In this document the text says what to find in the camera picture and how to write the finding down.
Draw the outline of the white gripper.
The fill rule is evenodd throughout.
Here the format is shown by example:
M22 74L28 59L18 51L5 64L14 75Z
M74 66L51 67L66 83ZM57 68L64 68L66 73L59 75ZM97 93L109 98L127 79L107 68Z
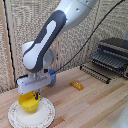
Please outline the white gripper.
M28 92L42 88L51 82L51 76L49 73L44 73L40 77L31 78L23 77L17 80L18 91L20 94L24 95ZM37 92L37 100L40 100L41 93ZM36 92L33 92L33 99L36 100Z

